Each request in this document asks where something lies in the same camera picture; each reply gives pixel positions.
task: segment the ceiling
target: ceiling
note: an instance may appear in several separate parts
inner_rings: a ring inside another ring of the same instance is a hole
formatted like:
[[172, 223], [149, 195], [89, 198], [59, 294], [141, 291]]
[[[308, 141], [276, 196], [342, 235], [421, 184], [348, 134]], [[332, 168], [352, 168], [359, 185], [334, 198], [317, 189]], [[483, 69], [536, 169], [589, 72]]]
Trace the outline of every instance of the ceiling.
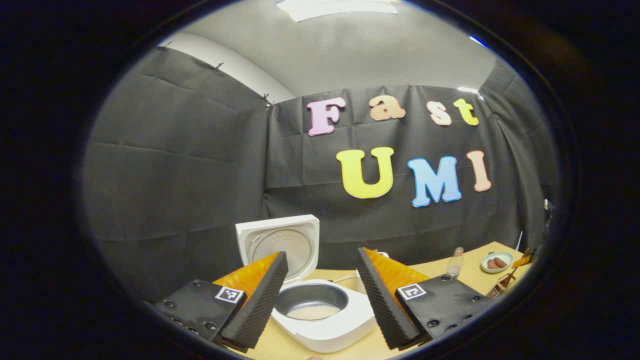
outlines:
[[415, 5], [398, 14], [345, 13], [293, 21], [274, 0], [244, 0], [181, 32], [239, 53], [296, 96], [411, 83], [479, 88], [496, 56]]

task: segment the black fabric backdrop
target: black fabric backdrop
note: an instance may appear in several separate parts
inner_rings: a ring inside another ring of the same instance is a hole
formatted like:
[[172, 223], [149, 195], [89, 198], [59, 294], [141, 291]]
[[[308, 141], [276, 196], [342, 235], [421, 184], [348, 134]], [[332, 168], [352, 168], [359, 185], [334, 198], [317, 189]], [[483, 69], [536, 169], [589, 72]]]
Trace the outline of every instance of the black fabric backdrop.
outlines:
[[[458, 246], [514, 247], [521, 230], [521, 247], [536, 245], [541, 179], [549, 178], [535, 152], [550, 140], [542, 119], [523, 120], [495, 89], [500, 84], [483, 88], [486, 103], [455, 89], [397, 85], [324, 92], [267, 111], [258, 94], [223, 71], [172, 49], [154, 51], [124, 76], [91, 131], [83, 190], [96, 244], [125, 287], [147, 300], [194, 277], [214, 280], [239, 268], [234, 225], [264, 218], [320, 219], [318, 268], [354, 268], [360, 246], [410, 265], [450, 256]], [[368, 101], [384, 94], [407, 111], [402, 119], [369, 116]], [[338, 96], [347, 105], [335, 131], [309, 136], [306, 105]], [[452, 105], [461, 97], [473, 105], [478, 126]], [[436, 125], [427, 101], [444, 104], [452, 124]], [[395, 151], [391, 190], [377, 199], [347, 194], [335, 155], [363, 150], [364, 178], [375, 183], [371, 149], [382, 146]], [[473, 189], [466, 157], [473, 150], [485, 154], [492, 182], [486, 192]], [[458, 160], [462, 198], [414, 208], [407, 162], [425, 158], [437, 169], [443, 156]]]

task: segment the black foam pad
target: black foam pad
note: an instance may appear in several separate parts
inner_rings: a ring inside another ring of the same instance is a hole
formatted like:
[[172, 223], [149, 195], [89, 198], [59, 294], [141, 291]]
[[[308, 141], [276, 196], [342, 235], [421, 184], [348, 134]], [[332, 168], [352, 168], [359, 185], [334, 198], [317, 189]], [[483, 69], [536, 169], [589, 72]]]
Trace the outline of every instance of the black foam pad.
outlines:
[[224, 345], [243, 352], [247, 348], [255, 348], [271, 316], [287, 272], [287, 255], [281, 251], [249, 300], [222, 330]]
[[356, 267], [367, 291], [367, 297], [389, 349], [400, 350], [424, 341], [423, 334], [397, 305], [363, 248], [358, 248]]

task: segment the orange object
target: orange object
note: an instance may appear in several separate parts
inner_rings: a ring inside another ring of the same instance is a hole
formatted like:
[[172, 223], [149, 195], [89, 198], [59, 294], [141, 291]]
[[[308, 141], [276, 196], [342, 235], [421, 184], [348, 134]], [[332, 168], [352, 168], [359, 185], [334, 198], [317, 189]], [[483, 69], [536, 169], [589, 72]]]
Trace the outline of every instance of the orange object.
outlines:
[[246, 293], [246, 301], [244, 303], [246, 304], [277, 256], [278, 253], [274, 252], [269, 256], [232, 272], [231, 274], [219, 278], [213, 283], [244, 291]]
[[421, 281], [429, 280], [429, 277], [423, 275], [414, 269], [406, 266], [402, 263], [397, 262], [396, 260], [391, 260], [378, 254], [377, 252], [373, 252], [367, 248], [363, 248], [364, 251], [369, 256], [371, 263], [378, 271], [382, 282], [384, 282], [385, 287], [391, 293], [394, 300], [398, 304], [398, 306], [404, 310], [402, 305], [400, 305], [400, 301], [398, 301], [396, 297], [396, 289], [401, 288], [403, 286], [416, 284]]

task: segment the white wall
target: white wall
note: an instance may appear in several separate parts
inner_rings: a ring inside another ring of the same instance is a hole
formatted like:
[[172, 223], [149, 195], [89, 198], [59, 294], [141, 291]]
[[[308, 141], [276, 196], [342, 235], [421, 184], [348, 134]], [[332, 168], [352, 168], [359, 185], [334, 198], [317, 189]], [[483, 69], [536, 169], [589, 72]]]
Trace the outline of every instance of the white wall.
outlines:
[[269, 94], [267, 100], [271, 102], [280, 102], [296, 97], [256, 64], [217, 42], [197, 35], [176, 33], [160, 43], [160, 46], [166, 44], [171, 49], [182, 51], [213, 66], [224, 62], [220, 67], [221, 71], [245, 84], [260, 96]]

